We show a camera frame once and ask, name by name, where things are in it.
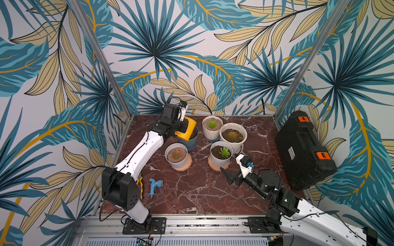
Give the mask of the yellow plastic watering can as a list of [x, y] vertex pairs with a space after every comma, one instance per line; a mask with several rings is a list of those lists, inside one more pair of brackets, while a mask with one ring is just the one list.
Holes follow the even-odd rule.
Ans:
[[178, 137], [179, 139], [189, 141], [189, 139], [192, 135], [192, 132], [197, 125], [197, 122], [187, 116], [184, 117], [184, 119], [185, 118], [188, 119], [188, 121], [189, 121], [188, 129], [187, 129], [186, 133], [175, 132], [175, 136]]

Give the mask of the white pot pink succulent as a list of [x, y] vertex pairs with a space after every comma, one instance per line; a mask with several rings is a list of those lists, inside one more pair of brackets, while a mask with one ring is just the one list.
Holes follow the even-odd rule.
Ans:
[[182, 172], [190, 168], [192, 157], [187, 148], [181, 143], [173, 143], [167, 147], [165, 158], [176, 171]]

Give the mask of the small white pot green succulent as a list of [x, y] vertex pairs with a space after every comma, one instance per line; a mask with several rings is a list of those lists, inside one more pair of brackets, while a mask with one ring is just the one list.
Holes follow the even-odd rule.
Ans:
[[226, 170], [230, 165], [233, 154], [234, 151], [228, 143], [223, 141], [214, 142], [210, 147], [208, 164], [214, 171], [220, 172], [221, 168]]

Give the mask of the large white pot yellow succulent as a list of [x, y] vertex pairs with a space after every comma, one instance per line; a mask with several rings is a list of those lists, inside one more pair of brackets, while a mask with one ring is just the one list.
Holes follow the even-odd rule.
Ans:
[[220, 140], [228, 143], [234, 154], [238, 154], [243, 150], [243, 144], [247, 139], [247, 131], [240, 124], [227, 123], [224, 124], [219, 131]]

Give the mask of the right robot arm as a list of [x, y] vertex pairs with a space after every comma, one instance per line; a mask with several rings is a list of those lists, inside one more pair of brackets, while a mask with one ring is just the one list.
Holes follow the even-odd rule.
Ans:
[[324, 212], [307, 200], [282, 187], [282, 179], [272, 170], [255, 174], [248, 168], [231, 174], [221, 172], [231, 185], [245, 183], [263, 199], [269, 200], [269, 209], [261, 224], [253, 227], [272, 232], [290, 233], [319, 246], [376, 246], [377, 232], [371, 227], [356, 227], [345, 223], [335, 211]]

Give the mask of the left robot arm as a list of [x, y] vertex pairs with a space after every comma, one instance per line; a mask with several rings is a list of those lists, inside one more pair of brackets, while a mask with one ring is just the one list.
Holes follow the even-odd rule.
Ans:
[[145, 224], [150, 218], [149, 210], [140, 200], [136, 180], [165, 141], [177, 135], [188, 139], [196, 127], [196, 121], [189, 117], [166, 124], [157, 119], [147, 126], [147, 132], [128, 156], [114, 168], [105, 168], [102, 173], [102, 198], [121, 209], [131, 220]]

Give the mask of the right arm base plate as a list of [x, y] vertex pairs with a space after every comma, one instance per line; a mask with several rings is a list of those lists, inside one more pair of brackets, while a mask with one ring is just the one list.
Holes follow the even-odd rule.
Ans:
[[251, 234], [282, 234], [284, 231], [280, 228], [282, 223], [271, 217], [248, 217], [244, 223], [249, 228]]

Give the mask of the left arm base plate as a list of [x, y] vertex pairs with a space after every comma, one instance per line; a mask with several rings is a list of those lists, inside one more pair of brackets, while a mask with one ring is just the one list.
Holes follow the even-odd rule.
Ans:
[[148, 218], [144, 223], [127, 218], [123, 227], [124, 235], [147, 235], [147, 234], [164, 234], [166, 231], [166, 217]]

